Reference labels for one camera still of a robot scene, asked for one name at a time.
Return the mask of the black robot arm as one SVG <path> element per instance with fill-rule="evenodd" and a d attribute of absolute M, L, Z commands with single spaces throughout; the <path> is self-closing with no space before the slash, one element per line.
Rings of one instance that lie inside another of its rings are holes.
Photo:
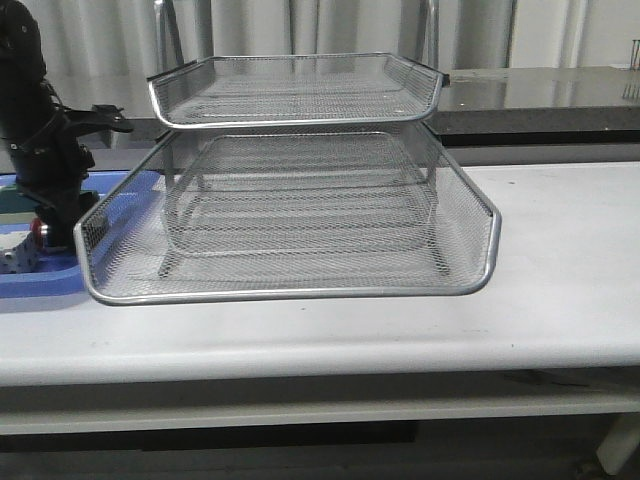
<path fill-rule="evenodd" d="M 18 190 L 53 233 L 53 245 L 73 250 L 77 221 L 97 202 L 81 185 L 94 165 L 71 131 L 68 112 L 46 80 L 37 21 L 20 1 L 1 3 L 1 144 Z"/>

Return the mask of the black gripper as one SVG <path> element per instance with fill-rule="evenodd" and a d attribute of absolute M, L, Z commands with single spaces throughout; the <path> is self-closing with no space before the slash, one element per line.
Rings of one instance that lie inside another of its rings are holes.
<path fill-rule="evenodd" d="M 21 193 L 38 203 L 52 247 L 75 249 L 73 230 L 95 203 L 81 195 L 88 170 L 95 165 L 80 136 L 97 130 L 90 112 L 57 112 L 31 136 L 9 138 L 7 147 Z"/>

